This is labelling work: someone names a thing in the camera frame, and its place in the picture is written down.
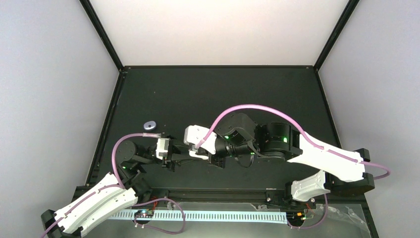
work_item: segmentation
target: black metal bracket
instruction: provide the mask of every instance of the black metal bracket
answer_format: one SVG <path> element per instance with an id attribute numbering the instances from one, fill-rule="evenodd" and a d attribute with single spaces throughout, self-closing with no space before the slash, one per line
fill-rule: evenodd
<path id="1" fill-rule="evenodd" d="M 356 8 L 358 2 L 359 0 L 349 0 L 349 2 L 347 3 L 346 7 L 344 8 L 343 13 L 338 19 L 337 24 L 335 24 L 335 27 L 332 30 L 332 33 L 327 40 L 327 43 L 325 43 L 325 46 L 322 49 L 321 54 L 319 55 L 318 59 L 316 60 L 314 64 L 315 71 L 318 71 L 321 68 L 329 52 L 334 46 L 335 41 L 337 41 L 338 36 L 340 35 L 341 31 L 344 29 L 344 26 L 346 25 L 354 9 Z"/>
<path id="2" fill-rule="evenodd" d="M 117 67 L 118 71 L 122 71 L 122 68 L 124 67 L 122 65 L 121 60 L 119 59 L 117 52 L 114 49 L 114 46 L 112 46 L 111 40 L 109 39 L 108 35 L 105 32 L 104 27 L 101 24 L 101 21 L 99 21 L 98 15 L 96 15 L 95 10 L 93 9 L 93 6 L 89 0 L 80 0 L 80 3 L 82 4 L 83 8 L 85 9 L 88 17 L 90 18 L 93 26 L 95 27 L 99 37 L 101 38 L 103 44 L 105 45 L 106 50 L 108 51 L 109 55 L 111 56 L 112 60 L 114 61 L 115 66 Z"/>
<path id="3" fill-rule="evenodd" d="M 307 208 L 306 203 L 285 200 L 285 190 L 268 190 L 265 192 L 265 204 L 267 207 L 279 208 L 282 212 L 302 212 Z"/>

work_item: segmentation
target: wire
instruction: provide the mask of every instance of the wire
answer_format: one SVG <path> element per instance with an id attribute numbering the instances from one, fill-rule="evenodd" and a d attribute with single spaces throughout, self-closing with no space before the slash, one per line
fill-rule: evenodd
<path id="1" fill-rule="evenodd" d="M 308 226 L 308 227 L 295 227 L 292 226 L 292 224 L 290 224 L 289 221 L 287 221 L 287 224 L 290 226 L 291 229 L 310 229 L 310 228 L 314 228 L 316 226 L 319 226 L 326 218 L 327 218 L 327 212 L 328 212 L 328 199 L 327 199 L 327 195 L 324 194 L 324 198 L 325 198 L 325 212 L 324 215 L 322 216 L 321 220 L 319 222 L 317 222 L 316 224 L 313 224 L 312 226 Z"/>
<path id="2" fill-rule="evenodd" d="M 158 205 L 158 202 L 157 201 L 153 203 L 152 211 L 154 211 L 156 209 L 156 206 L 157 205 Z"/>
<path id="3" fill-rule="evenodd" d="M 63 217 L 61 217 L 61 218 L 59 218 L 58 220 L 56 220 L 54 223 L 52 223 L 51 224 L 51 226 L 49 226 L 47 229 L 45 229 L 45 231 L 44 231 L 44 233 L 42 233 L 42 235 L 40 236 L 41 238 L 44 238 L 47 234 L 48 234 L 48 232 L 50 232 L 51 231 L 51 229 L 55 226 L 55 225 L 57 225 L 59 222 L 61 222 L 61 220 L 63 220 L 64 218 Z"/>
<path id="4" fill-rule="evenodd" d="M 157 227 L 154 227 L 154 226 L 150 226 L 150 225 L 142 225 L 142 228 L 147 227 L 147 228 L 151 228 L 153 230 L 160 231 L 160 232 L 163 232 L 163 233 L 166 233 L 166 234 L 170 234 L 170 235 L 176 235 L 176 234 L 182 233 L 184 231 L 184 229 L 185 229 L 185 224 L 186 224 L 186 221 L 185 221 L 185 213 L 184 213 L 184 210 L 182 210 L 181 206 L 178 203 L 176 203 L 174 200 L 169 199 L 169 198 L 158 198 L 158 199 L 155 199 L 155 200 L 152 200 L 152 201 L 148 201 L 148 202 L 145 202 L 145 203 L 140 203 L 140 204 L 133 205 L 133 207 L 141 207 L 141 206 L 145 206 L 145 205 L 148 205 L 148 204 L 151 204 L 151 203 L 154 203 L 154 202 L 159 202 L 159 201 L 172 202 L 173 204 L 175 204 L 175 206 L 177 206 L 179 208 L 179 210 L 181 211 L 181 214 L 182 214 L 182 228 L 179 231 L 177 231 L 177 232 L 167 231 L 167 230 L 164 230 L 164 229 L 161 229 L 161 228 L 157 228 Z M 137 223 L 137 218 L 139 216 L 140 215 L 137 215 L 134 218 L 134 223 L 136 224 L 136 226 L 139 225 Z"/>
<path id="5" fill-rule="evenodd" d="M 102 191 L 104 189 L 110 188 L 110 187 L 120 187 L 118 184 L 112 184 L 112 185 L 107 185 L 107 186 L 103 186 L 101 188 L 98 189 L 98 191 Z M 58 220 L 56 220 L 54 223 L 52 223 L 47 229 L 45 229 L 45 231 L 42 233 L 42 235 L 40 236 L 40 238 L 44 238 L 48 232 L 51 231 L 51 229 L 57 225 L 61 220 L 63 220 L 65 217 L 67 217 L 68 214 L 70 214 L 74 209 L 76 209 L 76 207 L 78 207 L 80 204 L 82 204 L 84 201 L 88 200 L 88 198 L 92 197 L 93 195 L 95 195 L 95 192 L 90 193 L 89 195 L 87 195 L 86 197 L 84 197 L 83 199 L 81 199 L 79 202 L 77 202 L 76 204 L 74 204 L 73 207 L 71 207 L 65 214 L 64 217 L 60 217 Z"/>
<path id="6" fill-rule="evenodd" d="M 160 134 L 152 134 L 152 133 L 133 133 L 133 134 L 129 134 L 129 135 L 125 135 L 123 137 L 121 137 L 121 139 L 119 139 L 116 144 L 114 145 L 114 148 L 112 149 L 112 154 L 111 154 L 111 163 L 112 163 L 112 170 L 114 172 L 115 177 L 117 178 L 118 184 L 121 188 L 124 188 L 124 184 L 121 181 L 121 178 L 118 175 L 118 169 L 117 169 L 117 164 L 115 161 L 115 155 L 117 153 L 117 149 L 118 146 L 121 144 L 121 142 L 123 142 L 124 140 L 131 138 L 131 137 L 136 137 L 136 136 L 142 136 L 142 137 L 152 137 L 152 138 L 160 138 Z"/>
<path id="7" fill-rule="evenodd" d="M 309 143 L 309 144 L 311 144 L 311 145 L 313 145 L 314 147 L 316 147 L 316 148 L 318 148 L 318 149 L 321 149 L 321 150 L 323 150 L 324 149 L 324 147 L 323 146 L 321 146 L 321 145 L 318 145 L 318 144 L 316 144 L 315 142 L 313 142 L 309 137 L 308 137 L 308 135 L 306 134 L 306 132 L 302 129 L 302 127 L 295 121 L 295 120 L 293 120 L 290 116 L 288 116 L 288 115 L 286 115 L 286 114 L 284 114 L 284 113 L 282 113 L 282 112 L 280 112 L 280 111 L 278 111 L 278 110 L 276 110 L 276 109 L 274 109 L 274 108 L 269 108 L 269 107 L 266 107 L 266 106 L 261 106 L 261 105 L 255 105 L 255 104 L 243 104 L 243 105 L 237 105 L 237 106 L 234 106 L 234 107 L 231 107 L 231 108 L 228 108 L 228 109 L 226 109 L 226 110 L 224 110 L 217 118 L 216 118 L 216 120 L 213 122 L 213 124 L 211 125 L 211 127 L 210 127 L 210 130 L 207 132 L 207 134 L 205 135 L 205 137 L 202 139 L 202 140 L 200 140 L 200 142 L 198 143 L 198 144 L 196 144 L 194 147 L 196 148 L 196 149 L 198 149 L 208 138 L 209 138 L 209 136 L 211 135 L 211 133 L 214 131 L 214 129 L 216 128 L 216 126 L 217 126 L 217 124 L 220 122 L 220 120 L 225 116 L 225 115 L 227 115 L 228 113 L 231 113 L 231 112 L 233 112 L 233 111 L 237 111 L 237 110 L 241 110 L 241 109 L 258 109 L 258 110 L 262 110 L 262 111 L 266 111 L 266 112 L 270 112 L 270 113 L 273 113 L 273 114 L 275 114 L 275 115 L 277 115 L 277 116 L 279 116 L 279 117 L 281 117 L 281 118 L 283 118 L 283 119 L 285 119 L 286 121 L 288 121 L 288 122 L 290 122 L 293 126 L 295 126 L 296 127 L 296 129 L 300 132 L 300 134 L 304 137 L 304 139 Z M 361 161 L 361 162 L 359 162 L 358 160 L 356 160 L 356 159 L 353 159 L 353 158 L 350 158 L 350 157 L 348 157 L 348 156 L 346 156 L 346 155 L 343 155 L 343 154 L 340 154 L 340 153 L 338 153 L 338 152 L 336 152 L 336 151 L 333 151 L 333 150 L 327 150 L 327 152 L 329 152 L 329 153 L 331 153 L 331 154 L 334 154 L 334 155 L 336 155 L 336 156 L 339 156 L 339 157 L 341 157 L 341 158 L 344 158 L 344 159 L 346 159 L 346 160 L 349 160 L 349 161 L 352 161 L 352 162 L 354 162 L 354 163 L 361 163 L 361 164 L 363 164 L 363 165 L 367 165 L 367 166 L 372 166 L 372 167 L 377 167 L 377 168 L 380 168 L 380 169 L 383 169 L 383 170 L 385 170 L 386 171 L 386 173 L 384 173 L 383 175 L 380 175 L 380 176 L 376 176 L 376 177 L 374 177 L 374 179 L 382 179 L 382 178 L 384 178 L 384 177 L 387 177 L 387 176 L 389 176 L 390 174 L 391 174 L 391 171 L 387 168 L 387 167 L 385 167 L 385 166 L 383 166 L 383 165 L 379 165 L 379 164 L 375 164 L 375 163 L 370 163 L 370 162 L 365 162 L 365 161 Z"/>
<path id="8" fill-rule="evenodd" d="M 306 213 L 308 213 L 308 211 L 311 211 L 312 213 L 315 213 L 315 212 L 312 210 L 312 208 L 309 206 L 309 204 L 308 204 L 308 203 L 306 203 L 306 206 L 308 207 L 308 209 L 307 209 Z"/>
<path id="9" fill-rule="evenodd" d="M 253 163 L 254 163 L 254 156 L 253 155 L 251 155 L 251 158 L 250 158 L 250 162 L 249 162 L 249 164 L 247 165 L 247 166 L 245 166 L 245 165 L 243 165 L 240 161 L 239 161 L 239 158 L 238 157 L 236 157 L 235 156 L 235 161 L 241 166 L 241 167 L 243 167 L 243 168 L 245 168 L 245 169 L 247 169 L 247 168 L 249 168 Z"/>

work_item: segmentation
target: small round object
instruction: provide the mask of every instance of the small round object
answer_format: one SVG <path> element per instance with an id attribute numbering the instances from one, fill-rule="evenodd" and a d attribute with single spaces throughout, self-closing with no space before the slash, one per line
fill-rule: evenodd
<path id="1" fill-rule="evenodd" d="M 154 120 L 148 121 L 143 125 L 144 130 L 154 130 L 156 128 L 156 122 Z"/>

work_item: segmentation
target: white wall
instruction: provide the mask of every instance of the white wall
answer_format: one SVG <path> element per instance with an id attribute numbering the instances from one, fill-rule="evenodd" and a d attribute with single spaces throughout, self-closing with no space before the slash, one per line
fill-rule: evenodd
<path id="1" fill-rule="evenodd" d="M 0 2 L 0 237 L 83 185 L 117 70 L 77 0 Z"/>
<path id="2" fill-rule="evenodd" d="M 123 65 L 313 65 L 348 0 L 91 0 Z"/>
<path id="3" fill-rule="evenodd" d="M 360 1 L 320 76 L 346 149 L 392 170 L 367 193 L 380 237 L 418 237 L 420 1 Z"/>

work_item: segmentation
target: transparent plastic sheet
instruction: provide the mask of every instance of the transparent plastic sheet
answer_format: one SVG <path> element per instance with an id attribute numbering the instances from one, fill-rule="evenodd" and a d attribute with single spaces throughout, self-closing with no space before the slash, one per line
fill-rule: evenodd
<path id="1" fill-rule="evenodd" d="M 177 210 L 168 205 L 168 209 Z M 184 210 L 196 211 L 279 211 L 267 209 L 266 206 L 254 206 L 250 203 L 180 203 Z M 308 230 L 291 230 L 285 224 L 246 223 L 246 222 L 187 222 L 184 233 L 178 235 L 182 238 L 255 238 L 255 237 L 282 237 L 282 238 L 369 238 L 370 232 L 364 220 L 363 210 L 359 204 L 331 204 L 331 209 L 324 222 Z M 318 222 L 323 215 L 323 204 L 314 209 L 314 218 L 306 220 L 303 226 L 310 226 Z M 165 230 L 177 231 L 181 222 L 151 221 L 149 225 Z M 167 238 L 163 234 L 140 226 L 135 228 L 130 221 L 107 220 L 93 229 L 87 238 Z"/>

